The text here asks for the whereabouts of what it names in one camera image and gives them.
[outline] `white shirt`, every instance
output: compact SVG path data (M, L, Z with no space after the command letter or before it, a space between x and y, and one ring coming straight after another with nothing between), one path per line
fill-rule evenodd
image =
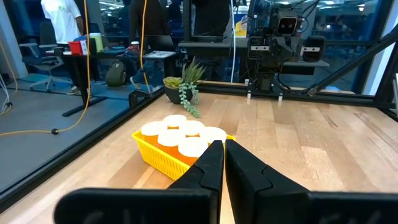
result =
M42 8L54 27L57 43L73 41L80 36L75 18L81 14L74 0L42 0Z

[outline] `wooden tabletop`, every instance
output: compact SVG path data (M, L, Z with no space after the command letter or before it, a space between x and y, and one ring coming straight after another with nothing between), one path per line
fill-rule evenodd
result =
M311 190L398 192L398 124L374 108L200 93L218 126L279 172ZM60 197L83 187L165 189L131 134L148 121L188 113L163 96L0 215L0 223L52 223ZM221 223L233 223L224 181Z

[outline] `yellow basket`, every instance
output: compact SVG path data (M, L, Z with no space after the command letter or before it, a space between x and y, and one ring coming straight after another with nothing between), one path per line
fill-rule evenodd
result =
M155 146L145 142L140 138L141 131L132 134L132 138L137 141L139 152L145 162L155 167L173 180L180 178L190 166L170 156L166 152L156 148ZM227 139L236 140L234 136L227 136Z

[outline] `potted plant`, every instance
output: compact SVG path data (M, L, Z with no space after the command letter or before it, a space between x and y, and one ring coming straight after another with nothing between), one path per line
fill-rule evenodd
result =
M200 84L199 79L204 74L205 68L195 64L195 58L188 67L186 65L182 68L182 78L167 77L163 79L165 92L172 103L183 105L190 114L199 118L200 113L191 104L191 100L193 98L193 104L198 103L197 85Z

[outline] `backpack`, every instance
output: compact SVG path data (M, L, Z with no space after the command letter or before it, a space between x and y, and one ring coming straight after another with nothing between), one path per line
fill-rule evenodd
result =
M108 86L122 86L126 82L126 67L122 62L114 62L106 73L105 78Z

